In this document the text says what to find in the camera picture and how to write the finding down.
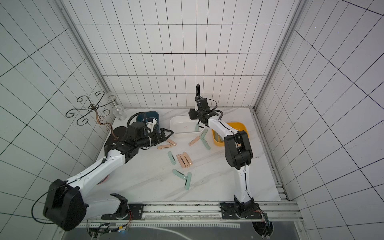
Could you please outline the white storage box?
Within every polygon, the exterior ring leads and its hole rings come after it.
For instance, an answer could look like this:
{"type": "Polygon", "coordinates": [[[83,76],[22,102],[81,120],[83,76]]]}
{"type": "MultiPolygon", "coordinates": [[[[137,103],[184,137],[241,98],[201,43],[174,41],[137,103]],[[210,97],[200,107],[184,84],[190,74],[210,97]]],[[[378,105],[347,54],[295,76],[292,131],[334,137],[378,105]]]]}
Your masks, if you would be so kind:
{"type": "Polygon", "coordinates": [[[175,138],[196,137],[203,133],[204,128],[195,132],[195,126],[198,120],[190,120],[189,116],[175,116],[170,120],[170,128],[174,131],[175,138]]]}

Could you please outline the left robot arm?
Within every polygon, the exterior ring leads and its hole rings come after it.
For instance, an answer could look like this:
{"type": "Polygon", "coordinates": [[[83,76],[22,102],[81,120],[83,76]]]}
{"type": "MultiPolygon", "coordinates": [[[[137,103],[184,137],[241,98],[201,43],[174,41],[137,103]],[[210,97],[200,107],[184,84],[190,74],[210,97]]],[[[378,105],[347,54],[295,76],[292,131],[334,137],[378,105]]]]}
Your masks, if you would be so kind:
{"type": "Polygon", "coordinates": [[[128,200],[112,193],[110,198],[89,202],[90,191],[109,174],[130,161],[139,150],[167,141],[172,130],[151,130],[143,122],[135,122],[113,130],[104,146],[104,156],[71,178],[57,179],[49,186],[43,216],[65,231],[77,227],[83,220],[111,215],[124,219],[129,215],[128,200]]]}

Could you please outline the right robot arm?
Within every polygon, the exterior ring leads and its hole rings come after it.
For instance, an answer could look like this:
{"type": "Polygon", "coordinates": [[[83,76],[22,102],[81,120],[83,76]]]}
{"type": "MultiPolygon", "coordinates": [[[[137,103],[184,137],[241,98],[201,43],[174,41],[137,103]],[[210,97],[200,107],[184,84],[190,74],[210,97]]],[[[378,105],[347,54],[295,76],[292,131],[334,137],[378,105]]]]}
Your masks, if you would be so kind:
{"type": "Polygon", "coordinates": [[[253,158],[253,151],[248,134],[238,131],[221,120],[223,112],[206,110],[189,110],[191,120],[198,120],[207,128],[215,131],[223,140],[225,158],[230,167],[235,168],[234,208],[239,217],[254,210],[255,201],[250,193],[249,165],[253,158]]]}

